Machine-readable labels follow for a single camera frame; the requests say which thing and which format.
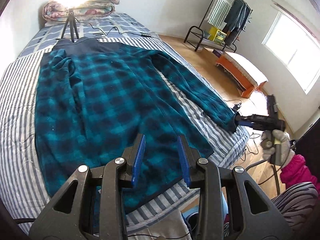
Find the right gloved hand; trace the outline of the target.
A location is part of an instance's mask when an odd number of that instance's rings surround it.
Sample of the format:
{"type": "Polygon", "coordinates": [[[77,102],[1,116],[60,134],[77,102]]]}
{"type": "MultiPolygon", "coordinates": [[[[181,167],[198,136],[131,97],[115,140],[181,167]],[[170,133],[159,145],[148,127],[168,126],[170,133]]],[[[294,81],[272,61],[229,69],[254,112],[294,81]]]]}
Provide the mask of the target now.
{"type": "Polygon", "coordinates": [[[287,134],[277,129],[264,131],[260,146],[263,149],[263,159],[281,168],[287,166],[295,155],[287,134]]]}

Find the pink sleeve right forearm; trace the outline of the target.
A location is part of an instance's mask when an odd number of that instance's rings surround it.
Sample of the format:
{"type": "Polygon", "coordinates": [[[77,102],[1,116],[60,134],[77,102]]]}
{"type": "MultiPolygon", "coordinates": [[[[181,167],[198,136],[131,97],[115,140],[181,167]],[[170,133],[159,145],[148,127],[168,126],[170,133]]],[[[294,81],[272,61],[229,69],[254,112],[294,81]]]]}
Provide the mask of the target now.
{"type": "Polygon", "coordinates": [[[306,166],[305,158],[295,154],[290,162],[281,169],[280,179],[286,189],[299,183],[312,183],[319,193],[319,179],[312,175],[306,166]]]}

